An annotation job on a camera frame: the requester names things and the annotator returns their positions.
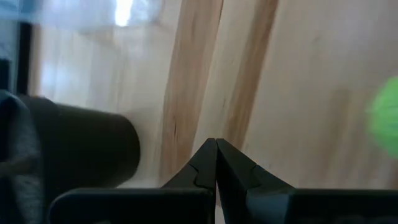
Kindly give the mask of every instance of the wood grain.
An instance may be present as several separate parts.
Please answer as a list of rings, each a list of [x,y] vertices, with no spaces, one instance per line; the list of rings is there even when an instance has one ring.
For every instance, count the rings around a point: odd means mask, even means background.
[[[146,26],[41,27],[30,92],[130,119],[142,158],[124,187],[158,186],[213,137],[296,187],[394,189],[366,108],[397,75],[397,6],[166,0]]]
[[[262,0],[256,5],[224,128],[224,138],[237,148],[242,147],[248,128],[277,5],[278,0]]]
[[[394,189],[366,109],[397,74],[395,1],[280,1],[243,151],[296,187]]]
[[[165,92],[161,179],[189,160],[213,55],[222,0],[183,1]]]

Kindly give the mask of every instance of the wooden floor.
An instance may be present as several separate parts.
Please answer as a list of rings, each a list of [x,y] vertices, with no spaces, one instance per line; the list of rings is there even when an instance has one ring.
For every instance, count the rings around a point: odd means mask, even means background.
[[[126,184],[169,179],[226,138],[295,187],[396,189],[366,108],[398,72],[395,0],[165,0],[140,27],[35,29],[30,92],[121,113],[142,144]]]

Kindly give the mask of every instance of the black cylindrical object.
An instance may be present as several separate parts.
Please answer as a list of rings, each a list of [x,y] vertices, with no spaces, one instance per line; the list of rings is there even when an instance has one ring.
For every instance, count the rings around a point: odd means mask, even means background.
[[[7,92],[0,95],[0,100],[12,99],[15,113],[27,113],[34,127],[43,211],[68,190],[115,187],[134,175],[140,158],[139,140],[125,117],[57,105],[43,98],[16,98]],[[0,159],[4,162],[12,158]],[[0,198],[7,193],[0,192]]]

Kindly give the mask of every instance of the green pom-pom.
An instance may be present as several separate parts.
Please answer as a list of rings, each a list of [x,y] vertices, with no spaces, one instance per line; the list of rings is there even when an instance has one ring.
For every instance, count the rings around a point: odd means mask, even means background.
[[[369,128],[376,142],[398,157],[398,78],[391,78],[369,110]]]

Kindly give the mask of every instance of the light wood surface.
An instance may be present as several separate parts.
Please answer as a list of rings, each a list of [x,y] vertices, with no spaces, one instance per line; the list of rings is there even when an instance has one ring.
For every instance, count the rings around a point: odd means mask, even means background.
[[[213,137],[296,187],[394,189],[366,108],[397,73],[397,6],[165,0],[140,27],[37,27],[30,93],[126,115],[142,159],[125,186],[160,185]]]

